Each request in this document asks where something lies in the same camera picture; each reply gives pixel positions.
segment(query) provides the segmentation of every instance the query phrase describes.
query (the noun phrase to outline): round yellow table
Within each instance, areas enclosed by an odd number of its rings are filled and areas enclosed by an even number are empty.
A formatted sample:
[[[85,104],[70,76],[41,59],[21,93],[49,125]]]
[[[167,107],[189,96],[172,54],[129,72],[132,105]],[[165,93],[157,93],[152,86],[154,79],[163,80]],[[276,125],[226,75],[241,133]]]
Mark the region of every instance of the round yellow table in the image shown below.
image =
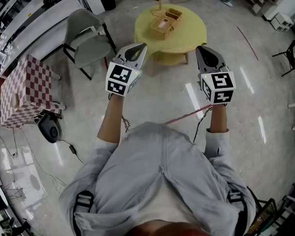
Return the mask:
[[[169,33],[166,40],[160,40],[150,33],[150,26],[160,13],[156,13],[158,5],[146,9],[136,20],[134,28],[135,42],[147,44],[146,60],[153,55],[154,62],[152,75],[156,63],[175,65],[180,63],[184,56],[188,64],[188,52],[195,50],[199,45],[207,43],[207,30],[201,18],[191,10],[175,4],[164,4],[162,11],[169,8],[182,12],[181,21]]]

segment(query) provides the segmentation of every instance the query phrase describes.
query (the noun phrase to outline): black cable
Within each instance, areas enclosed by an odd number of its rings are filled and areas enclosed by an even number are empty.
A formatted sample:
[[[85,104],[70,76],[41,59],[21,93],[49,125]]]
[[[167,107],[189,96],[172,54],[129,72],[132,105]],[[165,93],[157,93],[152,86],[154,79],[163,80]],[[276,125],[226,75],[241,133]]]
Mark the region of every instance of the black cable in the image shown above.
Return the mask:
[[[123,116],[121,116],[121,118],[127,123],[127,128],[126,128],[126,132],[125,133],[127,133],[127,131],[128,131],[128,129],[129,129],[129,127],[131,126],[130,125],[130,122],[127,120],[127,119],[125,119]]]
[[[206,110],[205,114],[202,116],[202,118],[200,119],[199,123],[198,123],[198,126],[197,126],[197,131],[196,131],[196,134],[195,134],[195,138],[193,139],[193,142],[195,142],[196,140],[196,137],[197,137],[197,134],[198,134],[198,130],[199,130],[199,126],[200,126],[200,123],[201,121],[207,116],[207,113],[212,110],[212,108],[209,108],[208,110]]]
[[[81,163],[84,163],[79,157],[78,157],[78,155],[77,154],[75,154],[76,156],[77,156],[77,158],[81,161]]]
[[[63,142],[65,142],[65,143],[71,145],[70,143],[66,142],[65,140],[58,139],[58,141],[63,141]]]
[[[84,162],[78,157],[76,150],[73,148],[73,146],[72,146],[70,143],[66,142],[65,140],[61,140],[61,139],[58,139],[58,141],[63,141],[63,142],[65,142],[65,143],[69,144],[69,146],[70,146],[69,148],[70,148],[70,149],[73,149],[73,150],[71,150],[72,153],[75,154],[75,155],[77,156],[77,158],[81,161],[81,163],[84,163]]]
[[[4,140],[2,139],[1,136],[0,136],[0,139],[3,141],[3,144],[4,144],[4,146],[5,146],[5,149],[9,152],[10,156],[13,158],[13,155],[10,153],[10,151],[9,151],[8,148],[6,147],[5,142],[4,142]]]
[[[15,148],[16,148],[16,155],[15,155],[15,157],[18,157],[19,153],[18,153],[18,148],[16,147],[16,141],[15,141],[15,135],[14,135],[14,128],[12,128],[12,130],[13,130],[14,144],[15,144]]]

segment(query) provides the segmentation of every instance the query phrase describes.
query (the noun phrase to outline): pink and white checkered pattern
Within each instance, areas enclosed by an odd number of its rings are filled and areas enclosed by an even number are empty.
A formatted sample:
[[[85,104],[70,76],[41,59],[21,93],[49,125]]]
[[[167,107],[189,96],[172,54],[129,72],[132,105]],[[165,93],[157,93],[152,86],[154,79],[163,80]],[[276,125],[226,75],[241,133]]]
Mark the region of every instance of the pink and white checkered pattern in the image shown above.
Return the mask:
[[[21,128],[44,109],[59,112],[52,103],[51,71],[49,66],[26,55],[1,86],[1,124],[5,127]],[[18,95],[19,108],[12,106],[12,97]]]

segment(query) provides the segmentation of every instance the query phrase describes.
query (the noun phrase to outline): black and white marker cube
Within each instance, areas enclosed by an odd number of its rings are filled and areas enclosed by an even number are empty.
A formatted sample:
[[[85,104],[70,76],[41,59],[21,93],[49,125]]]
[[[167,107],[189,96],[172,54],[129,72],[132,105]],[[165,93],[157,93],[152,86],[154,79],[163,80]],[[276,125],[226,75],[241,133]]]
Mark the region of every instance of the black and white marker cube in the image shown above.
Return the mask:
[[[141,74],[141,70],[110,62],[106,75],[105,90],[126,96],[138,83]]]
[[[233,72],[201,74],[201,88],[211,104],[224,104],[232,99],[236,89]]]

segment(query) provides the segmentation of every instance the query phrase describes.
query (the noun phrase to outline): wooden box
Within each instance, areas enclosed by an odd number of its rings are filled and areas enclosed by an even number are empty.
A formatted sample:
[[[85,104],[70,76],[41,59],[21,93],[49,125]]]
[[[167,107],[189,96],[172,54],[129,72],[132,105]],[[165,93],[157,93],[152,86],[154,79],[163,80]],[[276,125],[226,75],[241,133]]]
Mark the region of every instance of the wooden box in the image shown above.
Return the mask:
[[[181,20],[182,13],[175,9],[168,9],[163,15],[158,17],[151,25],[150,30],[152,35],[158,39],[165,40],[171,31],[177,27]]]

